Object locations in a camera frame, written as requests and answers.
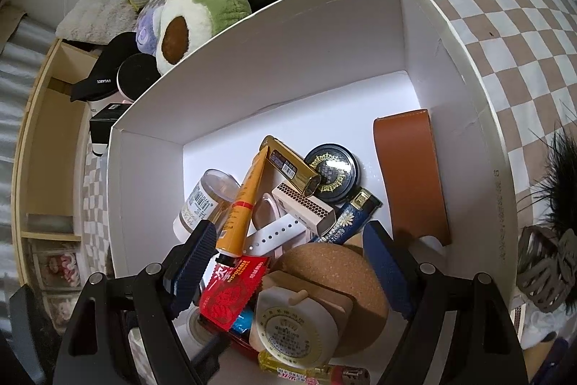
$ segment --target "barcode label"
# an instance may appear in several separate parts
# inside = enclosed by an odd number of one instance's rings
[[[291,169],[288,164],[283,165],[283,173],[289,178],[289,180],[292,180],[295,176],[294,170]]]

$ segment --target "yellow tube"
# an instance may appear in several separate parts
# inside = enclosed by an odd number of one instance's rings
[[[242,255],[260,179],[267,160],[267,152],[268,146],[262,148],[253,159],[241,189],[238,191],[237,198],[231,206],[229,217],[226,219],[216,243],[216,249],[223,255],[232,258],[238,258]]]

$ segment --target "red label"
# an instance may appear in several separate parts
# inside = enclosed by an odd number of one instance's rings
[[[200,313],[229,331],[260,285],[267,265],[268,258],[261,256],[241,256],[235,268],[217,264],[200,298]]]
[[[246,207],[246,209],[250,209],[250,210],[253,210],[253,208],[255,207],[250,202],[246,202],[246,201],[236,201],[235,203],[233,203],[233,205],[231,207],[236,207],[236,206]]]

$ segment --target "avocado plush toy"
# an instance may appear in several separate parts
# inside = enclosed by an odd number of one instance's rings
[[[166,0],[161,9],[156,57],[163,75],[214,35],[251,13],[247,0]]]

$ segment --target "purple plush toy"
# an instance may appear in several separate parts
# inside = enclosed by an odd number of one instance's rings
[[[142,53],[154,55],[157,51],[158,38],[155,33],[155,23],[157,27],[156,31],[158,31],[158,22],[160,20],[160,15],[155,15],[157,11],[158,9],[148,11],[137,25],[136,45]]]

